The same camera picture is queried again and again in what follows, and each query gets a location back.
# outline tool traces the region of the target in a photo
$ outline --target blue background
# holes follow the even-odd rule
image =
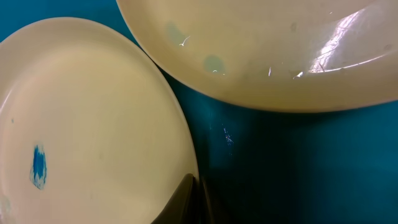
[[[100,22],[136,43],[114,0],[0,0],[0,40],[58,16]],[[238,220],[398,223],[398,102],[270,113],[213,100],[164,75],[188,121],[201,174]]]

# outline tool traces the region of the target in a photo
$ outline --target blue mark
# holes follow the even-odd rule
[[[225,74],[224,62],[215,55],[207,56],[203,66],[207,72]]]
[[[30,181],[38,189],[43,190],[47,178],[47,166],[43,146],[36,145],[33,155],[33,164],[30,169]]]

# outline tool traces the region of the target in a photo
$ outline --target scratch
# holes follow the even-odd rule
[[[335,47],[334,49],[329,50],[328,52],[325,52],[325,53],[319,55],[319,56],[317,57],[317,60],[322,59],[322,58],[321,58],[322,55],[325,55],[325,54],[327,54],[327,53],[330,53],[330,52],[336,50],[336,48],[337,48],[337,47]]]
[[[325,72],[325,69],[323,68],[323,66],[321,65],[321,63],[318,62],[318,64],[319,64],[319,66],[321,66],[322,71]]]
[[[185,41],[187,41],[188,40],[188,38],[190,38],[191,37],[191,35],[189,35],[187,38],[185,38],[185,40],[184,40],[184,42],[182,42],[182,44],[180,44],[180,46],[184,46],[184,44],[185,44]]]
[[[225,128],[224,128],[224,134],[225,134],[225,139],[226,139],[227,145],[232,146],[234,144],[234,141],[232,141],[231,136],[228,134],[228,131]]]

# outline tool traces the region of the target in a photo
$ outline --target dark object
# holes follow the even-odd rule
[[[236,223],[226,212],[221,200],[201,178],[200,188],[192,174],[187,174],[175,190],[167,205],[152,224],[202,224]]]
[[[225,206],[220,198],[215,194],[213,189],[208,185],[205,178],[201,178],[201,217],[205,224],[233,224],[237,223],[226,211]]]
[[[195,178],[192,174],[187,174],[152,224],[199,223],[196,196]]]

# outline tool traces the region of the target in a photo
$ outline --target cream plate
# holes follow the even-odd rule
[[[101,24],[56,18],[0,45],[0,223],[150,223],[198,175],[176,98]]]
[[[118,0],[141,47],[208,96],[273,111],[398,98],[396,0]]]

